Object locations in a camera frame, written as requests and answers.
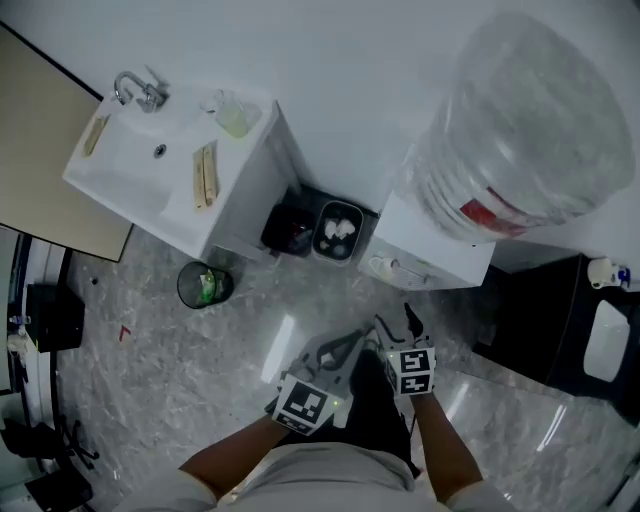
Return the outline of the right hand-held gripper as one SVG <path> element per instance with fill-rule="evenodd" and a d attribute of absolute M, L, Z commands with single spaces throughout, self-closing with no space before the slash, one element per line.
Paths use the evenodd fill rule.
<path fill-rule="evenodd" d="M 382 317 L 374 316 L 378 354 L 385 376 L 395 396 L 429 394 L 433 391 L 436 369 L 435 348 L 424 334 L 424 324 L 408 302 L 404 303 L 408 329 L 413 342 L 396 339 Z"/>

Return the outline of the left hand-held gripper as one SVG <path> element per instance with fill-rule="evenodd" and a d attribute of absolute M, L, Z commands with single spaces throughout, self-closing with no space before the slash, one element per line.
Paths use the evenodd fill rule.
<path fill-rule="evenodd" d="M 354 401 L 353 376 L 369 332 L 359 327 L 311 338 L 282 372 L 267 414 L 302 436 L 345 433 Z"/>

